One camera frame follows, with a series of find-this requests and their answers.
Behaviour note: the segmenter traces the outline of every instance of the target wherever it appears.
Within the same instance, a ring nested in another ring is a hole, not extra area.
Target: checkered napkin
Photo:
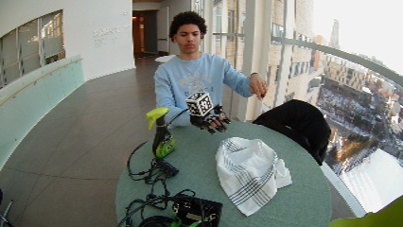
[[[227,138],[215,160],[222,188],[246,216],[268,202],[276,188],[292,183],[284,162],[259,139]]]

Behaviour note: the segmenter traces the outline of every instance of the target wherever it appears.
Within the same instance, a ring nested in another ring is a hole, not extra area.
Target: doorway
[[[156,56],[155,10],[131,12],[131,38],[135,59]]]

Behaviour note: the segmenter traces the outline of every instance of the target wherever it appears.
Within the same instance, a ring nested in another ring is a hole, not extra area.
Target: green table
[[[226,132],[214,135],[188,126],[170,130],[176,139],[176,150],[166,157],[166,161],[178,169],[174,178],[166,180],[171,195],[183,189],[191,189],[196,197],[223,204],[220,227],[232,226],[297,226],[324,227],[329,223],[331,198],[328,184],[320,167],[308,152],[288,137],[263,126],[243,122],[226,125]],[[231,203],[220,187],[216,175],[215,153],[222,140],[230,137],[260,139],[283,159],[289,169],[292,184],[279,188],[274,198],[252,215],[246,217]],[[131,172],[150,168],[153,159],[153,140],[133,154]],[[156,195],[162,195],[162,186],[156,187]],[[126,206],[134,199],[145,200],[151,186],[143,181],[135,182],[125,168],[115,192],[115,213],[118,221],[125,217]],[[170,217],[171,203],[164,211],[151,207],[145,209],[145,218],[154,215]],[[137,226],[138,214],[133,216]]]

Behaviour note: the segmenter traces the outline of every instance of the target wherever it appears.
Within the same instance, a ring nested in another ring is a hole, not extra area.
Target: gray floor
[[[135,69],[93,79],[43,116],[0,172],[14,226],[115,226],[114,193],[133,149],[153,138],[154,57]],[[224,107],[230,106],[224,91]],[[332,218],[352,217],[331,187]]]

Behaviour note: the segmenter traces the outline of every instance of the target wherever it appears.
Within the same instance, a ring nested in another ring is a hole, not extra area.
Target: curly hair
[[[200,38],[203,34],[206,33],[206,25],[204,25],[204,20],[203,18],[198,15],[196,12],[194,11],[184,11],[180,12],[172,20],[172,23],[168,27],[168,38],[171,41],[174,41],[174,36],[178,32],[178,28],[182,25],[196,25],[200,30]]]

